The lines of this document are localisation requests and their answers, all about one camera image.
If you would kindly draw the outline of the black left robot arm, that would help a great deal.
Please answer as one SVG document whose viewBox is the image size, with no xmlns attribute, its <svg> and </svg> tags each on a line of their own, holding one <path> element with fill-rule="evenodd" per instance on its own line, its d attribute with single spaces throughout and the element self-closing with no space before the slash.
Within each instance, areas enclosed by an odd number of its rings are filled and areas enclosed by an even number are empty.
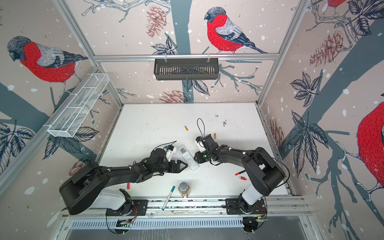
<svg viewBox="0 0 384 240">
<path fill-rule="evenodd" d="M 106 209 L 107 215 L 136 214 L 132 197 L 124 189 L 109 191 L 119 184 L 142 183 L 165 173 L 178 174 L 188 167 L 181 160 L 172 160 L 172 153 L 155 149 L 150 156 L 126 167 L 106 167 L 92 162 L 65 181 L 59 192 L 70 215 L 90 208 Z"/>
</svg>

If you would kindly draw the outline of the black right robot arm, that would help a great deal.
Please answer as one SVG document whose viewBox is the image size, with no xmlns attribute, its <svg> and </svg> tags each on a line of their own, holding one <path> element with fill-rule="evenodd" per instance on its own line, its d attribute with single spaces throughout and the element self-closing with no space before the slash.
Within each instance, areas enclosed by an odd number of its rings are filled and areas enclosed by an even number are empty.
<svg viewBox="0 0 384 240">
<path fill-rule="evenodd" d="M 227 145 L 206 145 L 203 152 L 196 152 L 194 160 L 199 163 L 233 164 L 244 168 L 251 185 L 241 194 L 240 200 L 253 205 L 279 186 L 286 177 L 285 172 L 264 148 L 239 150 Z"/>
</svg>

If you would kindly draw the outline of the white remote control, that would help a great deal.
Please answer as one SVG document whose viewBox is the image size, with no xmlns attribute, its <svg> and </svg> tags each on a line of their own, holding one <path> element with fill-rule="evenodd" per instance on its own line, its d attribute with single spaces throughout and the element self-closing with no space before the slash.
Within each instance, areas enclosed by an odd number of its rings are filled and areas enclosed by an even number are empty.
<svg viewBox="0 0 384 240">
<path fill-rule="evenodd" d="M 193 156 L 190 154 L 190 152 L 187 150 L 187 148 L 184 145 L 179 146 L 177 150 L 182 156 L 184 163 L 188 165 L 189 169 L 192 172 L 196 171 L 200 167 L 199 164 L 194 160 Z"/>
</svg>

